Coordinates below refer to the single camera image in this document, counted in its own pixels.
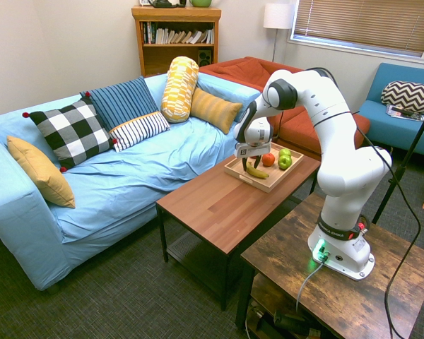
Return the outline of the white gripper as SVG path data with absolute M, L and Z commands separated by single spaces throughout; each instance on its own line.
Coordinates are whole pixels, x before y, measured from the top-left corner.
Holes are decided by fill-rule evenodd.
M 234 156 L 242 158 L 242 167 L 244 172 L 247 171 L 247 158 L 254 156 L 254 165 L 256 169 L 261 162 L 262 155 L 271 152 L 271 140 L 265 143 L 245 143 L 236 142 Z

